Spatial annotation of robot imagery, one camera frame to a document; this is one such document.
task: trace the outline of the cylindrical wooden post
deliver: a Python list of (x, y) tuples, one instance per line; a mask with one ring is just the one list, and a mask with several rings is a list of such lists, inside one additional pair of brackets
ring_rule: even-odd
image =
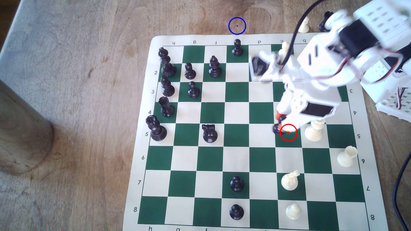
[(53, 144), (53, 128), (0, 80), (0, 170), (21, 174), (36, 167)]

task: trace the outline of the black cable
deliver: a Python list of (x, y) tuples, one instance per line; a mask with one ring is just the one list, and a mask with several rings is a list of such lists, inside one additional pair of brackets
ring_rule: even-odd
[(320, 4), (321, 2), (323, 2), (325, 0), (318, 0), (316, 2), (314, 2), (301, 16), (300, 20), (297, 23), (296, 29), (294, 30), (293, 33), (293, 37), (291, 38), (291, 42), (290, 42), (290, 49), (288, 49), (287, 54), (284, 57), (284, 60), (282, 62), (282, 67), (280, 69), (280, 72), (283, 70), (284, 65), (287, 63), (288, 59), (290, 58), (291, 55), (291, 51), (293, 50), (293, 46), (294, 46), (294, 41), (296, 40), (297, 37), (297, 33), (298, 33), (298, 29), (300, 28), (302, 21), (304, 21), (305, 17), (307, 17), (307, 15), (312, 11), (312, 9), (314, 9), (314, 7), (316, 7), (318, 4)]
[(401, 222), (402, 227), (404, 227), (405, 231), (409, 231), (409, 230), (408, 230), (408, 227), (405, 224), (404, 219), (402, 218), (401, 213), (399, 212), (399, 209), (398, 209), (398, 206), (397, 206), (397, 190), (398, 190), (398, 186), (399, 186), (399, 181), (401, 180), (402, 174), (404, 173), (405, 168), (407, 167), (407, 164), (410, 161), (410, 159), (411, 159), (411, 152), (410, 152), (410, 154), (408, 154), (407, 158), (405, 159), (404, 164), (401, 167), (401, 170), (398, 173), (397, 181), (395, 182), (394, 192), (393, 192), (394, 209), (395, 209), (395, 212), (397, 213), (398, 219)]

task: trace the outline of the red circle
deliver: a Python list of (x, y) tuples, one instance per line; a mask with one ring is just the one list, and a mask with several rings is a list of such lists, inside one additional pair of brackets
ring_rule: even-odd
[(296, 136), (295, 136), (294, 139), (292, 139), (292, 140), (285, 140), (285, 139), (282, 137), (282, 135), (281, 135), (281, 130), (282, 130), (282, 128), (285, 126), (285, 125), (283, 125), (283, 126), (281, 126), (281, 129), (280, 129), (280, 137), (281, 137), (281, 139), (283, 139), (284, 141), (291, 142), (291, 141), (293, 141), (293, 140), (295, 140), (295, 139), (297, 138), (298, 131), (297, 131), (297, 128), (296, 128), (294, 125), (292, 125), (292, 124), (286, 124), (286, 125), (291, 125), (291, 126), (293, 126), (293, 127), (296, 129)]

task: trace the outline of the green square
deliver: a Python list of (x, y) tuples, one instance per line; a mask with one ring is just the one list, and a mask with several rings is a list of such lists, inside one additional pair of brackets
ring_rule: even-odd
[(210, 69), (209, 63), (204, 63), (203, 82), (225, 82), (226, 81), (226, 64), (220, 63), (221, 75), (219, 77), (211, 77), (208, 70)]
[(224, 124), (225, 147), (248, 147), (248, 124)]
[(182, 53), (183, 63), (204, 63), (205, 46), (184, 46)]
[(226, 102), (248, 102), (248, 82), (226, 83)]
[(250, 228), (278, 229), (278, 201), (250, 200)]
[(198, 146), (199, 124), (175, 124), (174, 146)]
[(200, 95), (197, 98), (191, 98), (188, 95), (188, 90), (190, 88), (188, 87), (189, 82), (181, 82), (180, 83), (180, 91), (178, 93), (178, 101), (179, 102), (201, 102), (201, 96), (202, 96), (202, 89), (203, 89), (203, 83), (202, 82), (196, 82), (196, 87), (200, 89)]
[(295, 132), (290, 132), (290, 133), (284, 132), (284, 133), (281, 133), (281, 136), (280, 135), (275, 135), (275, 146), (276, 147), (278, 147), (278, 148), (279, 147), (281, 147), (281, 148), (300, 148), (300, 147), (302, 147), (301, 146), (301, 130), (300, 129), (297, 130), (297, 136), (296, 136)]
[(275, 173), (275, 148), (250, 148), (250, 172)]
[[(238, 175), (244, 181), (244, 188), (235, 192), (230, 187), (230, 182), (233, 179), (233, 176)], [(250, 189), (249, 189), (249, 173), (248, 172), (223, 172), (223, 193), (222, 198), (233, 198), (233, 199), (249, 199), (250, 198)]]
[(142, 196), (138, 224), (164, 224), (167, 197)]
[(341, 101), (348, 102), (347, 86), (338, 87), (338, 92), (339, 92), (339, 95), (341, 96)]
[(296, 189), (292, 191), (286, 190), (282, 185), (281, 185), (281, 178), (285, 175), (286, 173), (277, 173), (277, 193), (278, 193), (278, 199), (279, 200), (289, 200), (289, 201), (305, 201), (306, 196), (305, 196), (305, 180), (304, 180), (304, 174), (300, 173), (299, 176), (297, 176), (298, 180), (298, 186)]
[(335, 200), (345, 202), (365, 202), (361, 175), (333, 174)]
[(330, 150), (328, 148), (303, 148), (305, 173), (332, 174)]
[(149, 146), (145, 168), (148, 170), (170, 170), (172, 146)]
[(155, 115), (158, 120), (160, 121), (160, 123), (175, 123), (175, 118), (177, 117), (177, 102), (170, 102), (170, 104), (174, 107), (174, 114), (169, 116), (169, 117), (165, 117), (161, 114), (161, 106), (158, 102), (154, 103), (154, 112), (153, 115)]
[(351, 124), (327, 124), (328, 143), (330, 148), (346, 148), (356, 145), (354, 127)]
[(169, 196), (194, 197), (195, 189), (195, 171), (171, 171)]
[(221, 226), (221, 198), (195, 198), (193, 226)]
[(242, 55), (235, 56), (232, 53), (234, 45), (227, 46), (227, 62), (248, 62), (248, 45), (241, 45)]
[(339, 231), (335, 202), (307, 201), (310, 230)]
[(272, 94), (274, 97), (274, 102), (280, 102), (282, 94), (284, 93), (284, 83), (283, 82), (273, 82), (272, 83)]
[(223, 147), (199, 147), (197, 171), (223, 171)]
[(250, 124), (273, 124), (274, 106), (272, 102), (250, 103)]
[[(173, 65), (175, 66), (175, 74), (172, 77), (169, 77), (168, 79), (170, 80), (170, 82), (179, 82), (180, 78), (181, 78), (181, 63), (173, 63)], [(158, 81), (160, 82), (161, 79), (161, 68), (163, 68), (163, 65), (160, 64), (160, 69), (158, 71)]]
[(223, 124), (224, 123), (224, 103), (209, 102), (201, 103), (200, 123)]

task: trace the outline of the white square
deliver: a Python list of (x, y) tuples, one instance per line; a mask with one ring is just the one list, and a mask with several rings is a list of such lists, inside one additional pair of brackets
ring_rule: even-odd
[(272, 94), (272, 83), (249, 82), (248, 98), (250, 102), (272, 102), (274, 100)]
[(174, 146), (171, 170), (196, 171), (198, 152), (198, 146)]
[(248, 102), (226, 102), (224, 107), (225, 124), (249, 124)]
[(277, 173), (250, 172), (250, 199), (277, 200)]
[[(174, 133), (175, 133), (175, 123), (161, 123), (160, 125), (166, 128), (167, 136), (162, 141), (155, 141), (150, 138), (150, 145), (151, 146), (173, 146), (174, 145)], [(147, 127), (148, 135), (150, 135), (151, 130)]]
[(330, 148), (331, 169), (333, 174), (360, 174), (358, 165), (358, 157), (354, 159), (353, 165), (346, 168), (341, 166), (337, 161), (337, 156), (340, 152), (344, 152), (344, 148)]
[(185, 78), (185, 63), (182, 64), (181, 66), (181, 77), (180, 77), (180, 82), (202, 82), (203, 81), (203, 75), (204, 75), (204, 63), (192, 63), (191, 66), (193, 67), (193, 70), (196, 72), (196, 77), (194, 79), (186, 79)]
[[(244, 216), (240, 220), (234, 220), (230, 216), (230, 208), (239, 205), (244, 209)], [(250, 200), (249, 199), (221, 199), (221, 226), (226, 227), (250, 227)]]
[(176, 123), (200, 123), (201, 102), (178, 102)]
[(307, 201), (335, 201), (332, 174), (305, 173)]
[(304, 173), (302, 148), (275, 148), (275, 165), (278, 173)]
[(336, 202), (338, 227), (342, 231), (368, 230), (364, 202)]
[(195, 197), (221, 198), (223, 191), (223, 172), (197, 171)]
[(248, 147), (224, 147), (224, 172), (249, 172), (250, 150)]
[(193, 225), (194, 197), (167, 198), (165, 224)]
[(213, 55), (219, 63), (226, 63), (227, 46), (206, 46), (204, 49), (204, 63), (210, 63), (211, 56)]
[(170, 170), (146, 170), (143, 196), (168, 196), (170, 173)]
[(207, 143), (203, 138), (203, 128), (200, 124), (199, 129), (199, 146), (200, 147), (223, 147), (224, 146), (224, 124), (214, 124), (215, 131), (217, 132), (217, 140), (213, 143)]
[(184, 46), (164, 46), (164, 49), (169, 52), (170, 63), (182, 63)]
[(301, 145), (303, 148), (329, 148), (329, 144), (328, 144), (328, 134), (327, 134), (327, 125), (324, 125), (324, 127), (321, 129), (321, 135), (322, 138), (317, 141), (317, 142), (313, 142), (313, 141), (309, 141), (306, 136), (305, 136), (305, 130), (306, 128), (308, 128), (309, 124), (304, 124), (301, 126)]
[[(300, 217), (296, 220), (291, 220), (285, 214), (285, 209), (292, 204), (298, 204), (301, 209)], [(280, 229), (309, 229), (307, 201), (278, 200), (278, 227)]]
[(247, 62), (227, 63), (226, 64), (226, 82), (248, 82)]
[(225, 82), (203, 82), (202, 102), (225, 102), (226, 83)]
[(272, 131), (272, 124), (250, 124), (249, 146), (275, 148), (275, 134)]

